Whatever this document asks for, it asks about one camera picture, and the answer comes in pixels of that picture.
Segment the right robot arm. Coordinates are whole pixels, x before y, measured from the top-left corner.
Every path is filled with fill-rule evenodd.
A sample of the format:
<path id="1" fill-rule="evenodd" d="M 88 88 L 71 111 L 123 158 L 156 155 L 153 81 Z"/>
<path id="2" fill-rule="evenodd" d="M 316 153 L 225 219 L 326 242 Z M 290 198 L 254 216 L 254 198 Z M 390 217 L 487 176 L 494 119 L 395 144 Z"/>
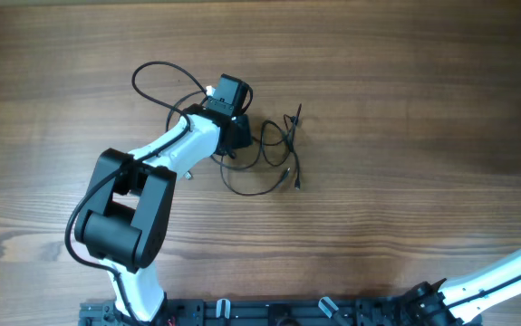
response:
<path id="1" fill-rule="evenodd" d="M 399 299 L 399 325 L 468 325 L 521 294 L 521 248 L 474 273 L 420 283 Z"/>

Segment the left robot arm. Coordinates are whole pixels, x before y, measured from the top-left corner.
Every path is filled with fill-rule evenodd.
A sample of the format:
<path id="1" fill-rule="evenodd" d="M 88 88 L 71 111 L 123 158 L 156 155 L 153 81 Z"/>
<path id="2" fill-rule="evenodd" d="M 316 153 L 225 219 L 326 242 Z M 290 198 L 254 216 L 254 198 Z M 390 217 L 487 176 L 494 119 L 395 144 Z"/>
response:
<path id="1" fill-rule="evenodd" d="M 165 306 L 154 261 L 177 181 L 199 161 L 252 142 L 246 116 L 251 87 L 224 74 L 204 93 L 203 103 L 183 110 L 178 124 L 150 144 L 130 152 L 103 151 L 65 227 L 69 255 L 111 277 L 112 310 L 127 325 L 150 325 Z"/>

